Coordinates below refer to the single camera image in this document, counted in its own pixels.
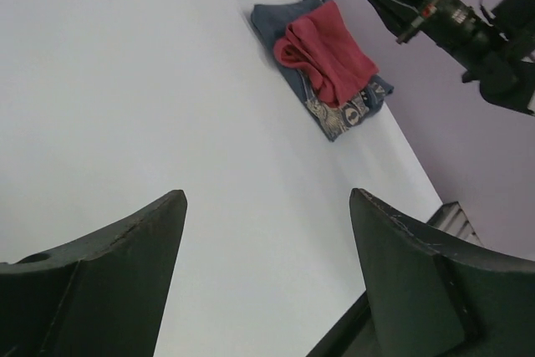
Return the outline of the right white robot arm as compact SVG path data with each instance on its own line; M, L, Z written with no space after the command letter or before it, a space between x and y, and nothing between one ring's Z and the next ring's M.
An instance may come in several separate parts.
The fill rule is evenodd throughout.
M482 98L534 114L534 0L501 0L492 10L461 0L367 0L397 43L424 33L476 81Z

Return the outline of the blue graphic tank top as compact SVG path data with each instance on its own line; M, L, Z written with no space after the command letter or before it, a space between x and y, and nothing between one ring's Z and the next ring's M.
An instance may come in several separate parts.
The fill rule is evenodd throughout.
M354 40L334 0L257 4L250 21L329 141L377 114L394 91Z

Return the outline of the pink tank top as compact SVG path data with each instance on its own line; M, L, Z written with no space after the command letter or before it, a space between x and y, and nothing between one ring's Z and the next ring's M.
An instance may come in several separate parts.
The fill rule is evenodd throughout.
M379 73L332 0L289 23L273 53L282 66L305 73L317 98L330 107L348 103Z

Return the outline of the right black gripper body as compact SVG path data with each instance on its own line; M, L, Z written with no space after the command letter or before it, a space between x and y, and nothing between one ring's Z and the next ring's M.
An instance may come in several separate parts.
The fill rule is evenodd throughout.
M396 42L408 43L416 34L424 33L461 65L478 64L487 54L499 52L506 45L503 34L488 22L488 11L483 5L479 10L482 17L461 0L439 0L417 29L396 35Z

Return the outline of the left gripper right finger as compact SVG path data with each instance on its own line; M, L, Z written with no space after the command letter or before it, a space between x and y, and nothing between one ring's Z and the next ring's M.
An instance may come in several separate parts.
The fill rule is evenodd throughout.
M383 356L532 356L534 263L453 237L363 189L349 208Z

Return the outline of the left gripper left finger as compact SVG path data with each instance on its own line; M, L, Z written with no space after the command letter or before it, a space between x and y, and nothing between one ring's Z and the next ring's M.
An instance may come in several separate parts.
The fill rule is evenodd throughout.
M174 190L72 242L1 265L3 356L152 356L187 200Z

